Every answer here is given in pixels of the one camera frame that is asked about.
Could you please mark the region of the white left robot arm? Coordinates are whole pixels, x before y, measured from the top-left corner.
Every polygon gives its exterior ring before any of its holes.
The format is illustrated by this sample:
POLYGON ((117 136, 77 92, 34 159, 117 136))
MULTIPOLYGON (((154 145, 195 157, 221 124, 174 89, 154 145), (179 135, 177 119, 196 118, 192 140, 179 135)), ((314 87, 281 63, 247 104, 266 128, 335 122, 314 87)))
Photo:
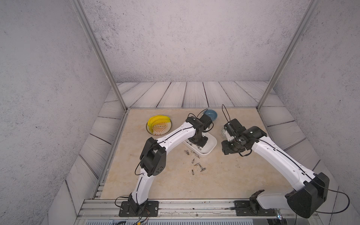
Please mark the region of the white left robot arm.
POLYGON ((155 176, 159 175, 166 166, 167 155, 190 138, 202 138, 203 133, 212 125, 212 122, 184 122, 180 127, 161 138, 149 138, 140 156, 140 173, 134 191, 129 196, 129 201, 137 206, 142 205, 149 199, 149 192, 155 176))

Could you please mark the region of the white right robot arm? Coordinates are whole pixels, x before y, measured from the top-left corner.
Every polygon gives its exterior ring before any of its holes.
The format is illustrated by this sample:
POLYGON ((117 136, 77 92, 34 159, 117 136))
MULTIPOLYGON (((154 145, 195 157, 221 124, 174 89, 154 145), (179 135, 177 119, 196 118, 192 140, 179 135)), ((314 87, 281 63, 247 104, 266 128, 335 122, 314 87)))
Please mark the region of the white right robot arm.
POLYGON ((250 198, 250 210, 258 215, 265 210, 292 210, 302 218, 310 218, 327 200, 330 179, 324 173, 314 173, 286 152, 280 149, 271 138, 263 136, 242 137, 241 150, 251 150, 268 161, 290 183, 293 190, 285 193, 267 193, 263 189, 250 198))

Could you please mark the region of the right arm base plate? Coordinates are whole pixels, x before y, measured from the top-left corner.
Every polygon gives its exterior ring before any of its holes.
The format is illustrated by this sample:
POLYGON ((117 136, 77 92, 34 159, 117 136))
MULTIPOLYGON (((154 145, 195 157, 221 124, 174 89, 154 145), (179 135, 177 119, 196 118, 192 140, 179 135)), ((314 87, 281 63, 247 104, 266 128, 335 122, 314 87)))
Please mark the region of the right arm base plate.
POLYGON ((234 210, 236 216, 255 216, 255 217, 265 217, 265 216, 276 216, 277 213, 274 209, 263 209, 258 203, 255 203, 250 200, 238 200, 234 201, 234 210))

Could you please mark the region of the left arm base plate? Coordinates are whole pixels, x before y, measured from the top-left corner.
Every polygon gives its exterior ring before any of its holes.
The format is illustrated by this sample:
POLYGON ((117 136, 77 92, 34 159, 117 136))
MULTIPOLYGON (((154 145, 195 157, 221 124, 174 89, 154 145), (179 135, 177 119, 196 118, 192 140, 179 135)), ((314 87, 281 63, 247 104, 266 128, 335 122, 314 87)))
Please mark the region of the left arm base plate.
POLYGON ((159 201, 145 201, 141 205, 123 201, 120 206, 119 217, 157 217, 159 201))

